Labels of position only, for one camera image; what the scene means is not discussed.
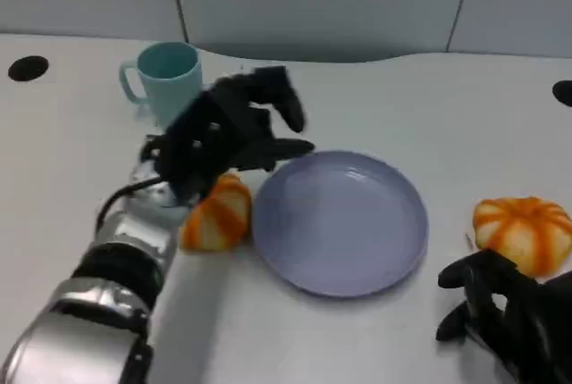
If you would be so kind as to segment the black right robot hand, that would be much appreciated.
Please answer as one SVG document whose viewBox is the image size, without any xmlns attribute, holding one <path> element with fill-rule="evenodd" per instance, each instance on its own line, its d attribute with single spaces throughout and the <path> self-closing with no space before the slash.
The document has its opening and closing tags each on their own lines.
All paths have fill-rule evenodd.
<svg viewBox="0 0 572 384">
<path fill-rule="evenodd" d="M 571 381 L 571 273 L 541 283 L 486 249 L 445 267 L 438 286 L 465 300 L 437 327 L 442 343 L 471 338 L 517 383 Z"/>
</svg>

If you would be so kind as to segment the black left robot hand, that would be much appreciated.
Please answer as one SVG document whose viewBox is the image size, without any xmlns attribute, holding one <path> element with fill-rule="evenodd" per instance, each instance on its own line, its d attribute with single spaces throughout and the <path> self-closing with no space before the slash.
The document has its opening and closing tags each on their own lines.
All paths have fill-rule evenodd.
<svg viewBox="0 0 572 384">
<path fill-rule="evenodd" d="M 202 91 L 158 140 L 157 174 L 175 198 L 204 198 L 230 169 L 272 171 L 280 161 L 311 153 L 303 139 L 278 138 L 270 111 L 301 133 L 306 117 L 283 66 L 218 79 Z"/>
</svg>

